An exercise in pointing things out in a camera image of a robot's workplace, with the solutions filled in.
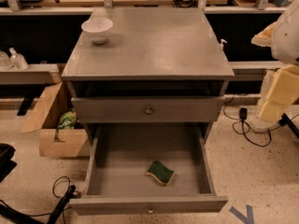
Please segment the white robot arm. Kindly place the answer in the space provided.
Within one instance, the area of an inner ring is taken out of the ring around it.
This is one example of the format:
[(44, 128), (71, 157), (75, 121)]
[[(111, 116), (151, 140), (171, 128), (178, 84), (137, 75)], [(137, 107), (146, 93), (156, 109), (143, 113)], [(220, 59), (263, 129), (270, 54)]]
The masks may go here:
[(272, 57), (285, 64), (263, 79), (257, 119), (260, 127), (270, 127), (299, 98), (299, 0), (293, 0), (251, 43), (269, 47)]

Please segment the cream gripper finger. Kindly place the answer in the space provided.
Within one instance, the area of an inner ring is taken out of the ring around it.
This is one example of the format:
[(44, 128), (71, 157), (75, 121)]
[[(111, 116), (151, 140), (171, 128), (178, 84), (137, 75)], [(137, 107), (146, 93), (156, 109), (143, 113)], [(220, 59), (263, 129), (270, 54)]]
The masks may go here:
[(265, 93), (258, 118), (276, 123), (285, 110), (299, 99), (299, 66), (290, 64), (270, 75), (269, 90)]
[(270, 47), (271, 46), (271, 39), (273, 35), (273, 31), (276, 27), (276, 23), (273, 22), (267, 27), (265, 27), (260, 33), (255, 35), (251, 39), (251, 43), (256, 46), (260, 47)]

